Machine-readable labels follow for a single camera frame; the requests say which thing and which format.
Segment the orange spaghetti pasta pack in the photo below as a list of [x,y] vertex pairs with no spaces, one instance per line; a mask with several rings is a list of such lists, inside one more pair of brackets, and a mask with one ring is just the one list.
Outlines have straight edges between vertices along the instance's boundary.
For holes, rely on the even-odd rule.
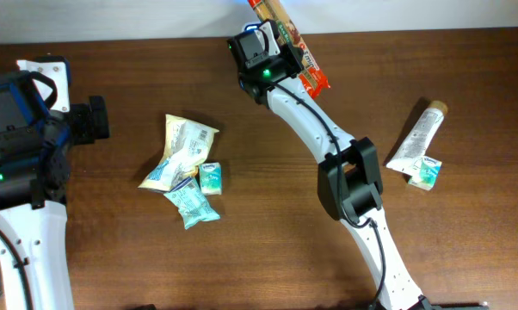
[[293,46],[296,51],[299,52],[303,70],[299,73],[298,77],[311,98],[315,99],[322,89],[328,89],[330,84],[327,77],[318,66],[317,61],[313,58],[310,49],[281,1],[248,0],[248,3],[261,22],[265,20],[275,22],[279,33],[279,37],[276,41],[281,47]]

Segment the cream white snack bag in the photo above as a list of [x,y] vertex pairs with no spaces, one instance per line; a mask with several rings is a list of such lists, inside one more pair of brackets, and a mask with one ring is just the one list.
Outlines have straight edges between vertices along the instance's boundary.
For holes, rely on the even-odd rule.
[[218,129],[197,121],[167,114],[163,156],[139,189],[166,193],[194,177],[198,166],[206,162],[218,132]]

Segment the small teal snack bag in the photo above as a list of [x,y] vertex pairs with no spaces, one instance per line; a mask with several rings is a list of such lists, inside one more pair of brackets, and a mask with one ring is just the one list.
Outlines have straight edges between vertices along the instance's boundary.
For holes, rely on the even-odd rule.
[[186,230],[202,221],[220,219],[220,215],[211,207],[193,177],[185,179],[164,196],[177,207]]

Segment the green Kleenex tissue pack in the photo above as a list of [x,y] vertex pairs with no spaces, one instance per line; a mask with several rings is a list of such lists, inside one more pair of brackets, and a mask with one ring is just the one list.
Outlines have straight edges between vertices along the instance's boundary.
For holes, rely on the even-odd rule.
[[200,190],[204,195],[222,194],[222,170],[220,163],[204,163],[199,166]]

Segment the white cream tube gold cap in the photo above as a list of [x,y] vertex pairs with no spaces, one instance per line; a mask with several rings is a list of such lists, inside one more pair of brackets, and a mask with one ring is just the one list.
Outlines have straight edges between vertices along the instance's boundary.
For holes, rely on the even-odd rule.
[[447,112],[448,107],[444,102],[432,101],[385,166],[411,177],[418,177],[422,159]]

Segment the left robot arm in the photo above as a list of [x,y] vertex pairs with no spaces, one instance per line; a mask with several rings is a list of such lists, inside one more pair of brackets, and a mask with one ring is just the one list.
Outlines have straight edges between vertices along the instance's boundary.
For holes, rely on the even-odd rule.
[[39,72],[0,76],[0,273],[9,309],[72,309],[66,258],[67,158],[109,137],[101,96],[54,109],[59,87]]

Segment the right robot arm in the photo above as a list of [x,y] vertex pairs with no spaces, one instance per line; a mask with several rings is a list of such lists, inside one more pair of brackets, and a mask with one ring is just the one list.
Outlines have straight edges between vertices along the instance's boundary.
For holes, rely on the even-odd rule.
[[285,121],[318,164],[318,198],[355,240],[377,287],[371,308],[430,309],[387,225],[376,148],[346,133],[314,102],[299,78],[302,53],[267,30],[227,41],[242,90]]

